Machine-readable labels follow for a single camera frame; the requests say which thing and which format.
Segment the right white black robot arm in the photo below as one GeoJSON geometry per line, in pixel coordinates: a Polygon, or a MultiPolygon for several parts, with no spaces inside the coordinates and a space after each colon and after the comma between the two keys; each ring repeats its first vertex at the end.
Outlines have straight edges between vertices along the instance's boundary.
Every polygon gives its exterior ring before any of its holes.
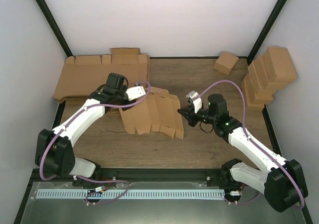
{"type": "Polygon", "coordinates": [[[189,126],[211,125],[217,136],[240,150],[257,166],[249,167],[239,159],[226,162],[221,173],[224,184],[247,184],[263,194],[268,204],[278,212],[297,203],[304,204],[309,193],[299,162],[286,160],[252,136],[240,121],[229,115],[226,100],[221,94],[208,96],[208,108],[204,108],[195,91],[188,93],[186,98],[189,105],[178,109],[178,113],[189,126]]]}

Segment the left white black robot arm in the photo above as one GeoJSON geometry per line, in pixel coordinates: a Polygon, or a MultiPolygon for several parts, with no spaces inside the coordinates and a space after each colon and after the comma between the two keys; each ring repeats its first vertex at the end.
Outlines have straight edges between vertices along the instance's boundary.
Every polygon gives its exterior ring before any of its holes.
{"type": "Polygon", "coordinates": [[[52,130],[43,129],[39,133],[35,163],[42,180],[48,181],[56,176],[82,176],[90,186],[101,182],[102,174],[96,170],[96,164],[75,157],[73,147],[97,119],[111,108],[129,103],[128,84],[125,76],[110,73],[106,83],[93,91],[69,119],[52,130]]]}

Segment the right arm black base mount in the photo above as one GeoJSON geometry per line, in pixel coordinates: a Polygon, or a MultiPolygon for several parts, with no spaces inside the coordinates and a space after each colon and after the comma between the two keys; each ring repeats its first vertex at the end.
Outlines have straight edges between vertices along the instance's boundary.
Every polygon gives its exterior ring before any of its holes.
{"type": "Polygon", "coordinates": [[[230,169],[238,163],[241,163],[240,159],[232,159],[224,163],[219,169],[209,169],[205,172],[206,182],[208,186],[217,186],[220,189],[227,188],[240,188],[242,182],[235,181],[231,176],[230,169]]]}

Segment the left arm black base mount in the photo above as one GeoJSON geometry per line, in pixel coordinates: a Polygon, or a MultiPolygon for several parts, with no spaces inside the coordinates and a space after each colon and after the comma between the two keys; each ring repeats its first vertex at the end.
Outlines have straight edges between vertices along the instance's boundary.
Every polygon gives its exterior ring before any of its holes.
{"type": "MultiPolygon", "coordinates": [[[[109,168],[100,168],[98,170],[95,170],[93,175],[89,178],[96,181],[111,181],[117,179],[118,172],[115,169],[109,169],[109,168]]],[[[89,182],[83,179],[77,179],[72,182],[73,187],[82,187],[84,189],[94,189],[100,186],[106,186],[106,187],[114,187],[114,183],[105,184],[105,183],[94,183],[89,182]]]]}

